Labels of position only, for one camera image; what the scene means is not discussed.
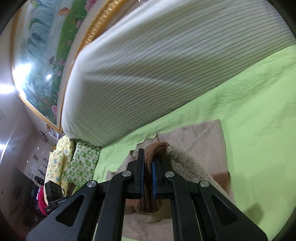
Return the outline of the yellow cartoon print quilt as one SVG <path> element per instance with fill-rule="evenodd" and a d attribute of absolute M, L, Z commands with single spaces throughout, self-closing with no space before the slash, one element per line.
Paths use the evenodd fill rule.
<path fill-rule="evenodd" d="M 45 183 L 52 181 L 60 185 L 64 195 L 66 195 L 70 187 L 69 182 L 62 176 L 68 164 L 73 159 L 74 149 L 74 140 L 70 139 L 67 135 L 64 135 L 57 142 L 56 149 L 49 155 Z"/>

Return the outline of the white striped bolster pillow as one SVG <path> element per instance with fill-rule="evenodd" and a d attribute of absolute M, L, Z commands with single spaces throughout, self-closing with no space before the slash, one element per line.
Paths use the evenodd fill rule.
<path fill-rule="evenodd" d="M 147 1 L 78 54 L 63 132 L 107 146 L 294 43 L 268 1 Z"/>

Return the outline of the gold framed landscape painting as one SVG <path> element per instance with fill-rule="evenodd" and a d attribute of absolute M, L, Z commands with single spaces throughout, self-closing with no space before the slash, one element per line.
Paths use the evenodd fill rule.
<path fill-rule="evenodd" d="M 67 82 L 79 52 L 106 29 L 124 1 L 26 1 L 11 33 L 11 68 L 21 101 L 61 131 Z"/>

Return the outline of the green patterned small pillow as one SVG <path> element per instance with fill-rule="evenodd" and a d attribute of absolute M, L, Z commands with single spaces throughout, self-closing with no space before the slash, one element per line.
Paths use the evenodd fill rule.
<path fill-rule="evenodd" d="M 78 141 L 74 150 L 72 161 L 67 164 L 62 174 L 62 180 L 73 183 L 78 188 L 92 180 L 101 148 L 85 141 Z"/>

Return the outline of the green bed sheet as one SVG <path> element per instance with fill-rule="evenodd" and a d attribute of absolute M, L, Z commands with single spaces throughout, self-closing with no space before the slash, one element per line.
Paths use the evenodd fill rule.
<path fill-rule="evenodd" d="M 179 81 L 99 77 L 102 62 L 82 52 L 64 113 L 71 138 L 104 148 L 106 168 L 132 144 L 156 133 L 218 119 L 236 203 L 274 239 L 295 208 L 295 45 L 285 47 L 217 84 L 185 70 Z"/>

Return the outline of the beige knit sweater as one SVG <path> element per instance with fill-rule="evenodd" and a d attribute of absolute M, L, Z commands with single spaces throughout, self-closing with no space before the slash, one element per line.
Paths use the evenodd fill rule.
<path fill-rule="evenodd" d="M 139 149 L 144 149 L 145 158 L 149 161 L 162 157 L 185 180 L 194 183 L 207 180 L 231 202 L 235 201 L 220 120 L 183 126 L 145 139 L 128 153 L 117 171 L 107 172 L 106 180 L 126 170 L 128 163 L 136 160 Z M 170 201 L 157 201 L 152 213 L 140 211 L 138 203 L 138 200 L 126 201 L 123 237 L 131 240 L 173 240 Z"/>

